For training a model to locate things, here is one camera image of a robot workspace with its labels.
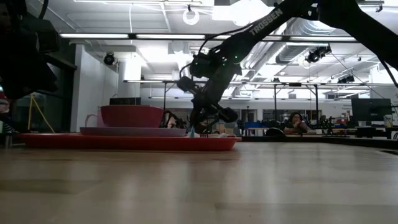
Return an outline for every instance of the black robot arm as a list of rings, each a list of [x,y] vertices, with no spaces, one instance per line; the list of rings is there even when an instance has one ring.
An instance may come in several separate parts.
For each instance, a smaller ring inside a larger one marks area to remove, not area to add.
[[[275,6],[268,15],[244,27],[207,54],[194,55],[190,73],[195,77],[207,77],[205,86],[199,87],[188,77],[177,83],[184,91],[194,95],[192,126],[197,126],[209,114],[218,113],[226,122],[236,121],[237,114],[218,104],[235,74],[241,75],[240,61],[263,38],[271,34],[293,17],[319,20],[326,25],[340,28],[351,34],[381,60],[398,68],[397,35],[364,13],[356,0],[285,0]]]

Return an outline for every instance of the white wall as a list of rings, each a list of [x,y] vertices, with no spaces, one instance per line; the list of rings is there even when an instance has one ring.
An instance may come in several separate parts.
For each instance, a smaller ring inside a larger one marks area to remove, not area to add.
[[[84,46],[76,46],[75,71],[73,82],[71,131],[79,131],[85,126],[88,114],[97,114],[98,108],[109,104],[109,99],[117,93],[119,76],[103,62],[86,52]],[[95,126],[90,119],[88,126]]]

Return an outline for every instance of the ceiling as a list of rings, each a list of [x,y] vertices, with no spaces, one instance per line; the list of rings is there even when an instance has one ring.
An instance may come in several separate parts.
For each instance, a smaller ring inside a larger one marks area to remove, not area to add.
[[[257,0],[241,0],[252,1],[253,4],[259,4]],[[270,5],[274,0],[263,2]],[[183,21],[183,13],[187,9],[186,6],[161,6],[159,5],[130,5],[130,4],[103,4],[100,2],[75,2],[74,0],[50,0],[49,8],[45,15],[45,19],[52,21],[53,25],[59,32],[95,32],[95,33],[184,33],[184,34],[217,34],[227,30],[239,28],[235,25],[236,21],[213,20],[212,17],[220,17],[222,13],[220,9],[225,7],[214,6],[214,1],[204,1],[205,6],[192,6],[199,11],[199,21],[195,25],[188,25]],[[42,0],[27,0],[28,11],[33,15],[38,15]],[[398,32],[398,8],[384,7],[380,13],[376,13],[376,6],[364,7],[363,10],[373,18],[384,24],[395,33]],[[258,13],[253,8],[238,7],[239,14],[245,15]],[[188,18],[192,18],[192,12],[188,13]],[[288,28],[294,26],[295,23],[288,23]],[[347,35],[342,30],[333,30],[330,35]],[[181,60],[169,55],[169,43],[171,41],[164,40],[92,40],[83,42],[88,47],[92,47],[94,55],[103,57],[103,46],[131,46],[134,45],[141,55],[144,57],[146,64],[142,67],[142,74],[145,79],[151,79],[159,75],[170,75],[173,71],[179,70]],[[212,48],[220,42],[208,42],[206,47]],[[185,41],[189,47],[198,47],[201,41]],[[268,78],[278,77],[282,82],[337,82],[338,77],[349,74],[344,72],[346,68],[352,69],[355,74],[367,81],[369,76],[369,68],[377,65],[373,61],[377,61],[375,55],[361,44],[331,44],[333,54],[328,55],[319,63],[312,65],[309,69],[300,64],[301,57],[297,57],[292,63],[286,65],[283,70],[275,74],[263,75],[259,73],[261,67],[269,61],[264,61],[264,57],[275,48],[275,45],[260,43],[257,44],[251,52],[251,58],[247,58],[242,62],[243,68],[250,68],[253,72],[249,72],[247,78],[254,82],[262,82]]]

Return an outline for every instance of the desk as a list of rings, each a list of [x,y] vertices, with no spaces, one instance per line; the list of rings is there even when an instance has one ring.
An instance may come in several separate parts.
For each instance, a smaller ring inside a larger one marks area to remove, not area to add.
[[[398,223],[396,156],[324,143],[235,149],[0,154],[0,223]]]
[[[246,128],[246,136],[251,136],[251,131],[254,130],[254,135],[257,136],[257,131],[261,131],[261,136],[264,133],[264,131],[267,131],[269,128]]]

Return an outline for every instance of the red cup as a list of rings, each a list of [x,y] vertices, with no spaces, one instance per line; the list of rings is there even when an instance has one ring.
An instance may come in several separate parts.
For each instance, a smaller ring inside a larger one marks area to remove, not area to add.
[[[158,128],[163,109],[142,105],[109,105],[101,107],[101,116],[106,127]]]

